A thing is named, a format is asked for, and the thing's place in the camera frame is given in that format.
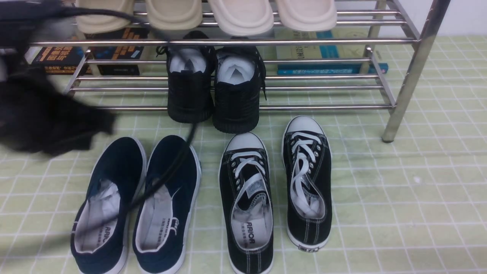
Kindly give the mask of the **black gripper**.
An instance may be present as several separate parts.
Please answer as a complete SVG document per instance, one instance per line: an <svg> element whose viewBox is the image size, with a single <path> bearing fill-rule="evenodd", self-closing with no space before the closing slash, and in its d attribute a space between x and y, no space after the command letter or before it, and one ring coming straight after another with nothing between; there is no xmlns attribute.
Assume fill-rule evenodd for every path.
<svg viewBox="0 0 487 274"><path fill-rule="evenodd" d="M116 115L60 93L38 70L1 82L1 146L20 153L59 156L86 151L99 133L112 135Z"/></svg>

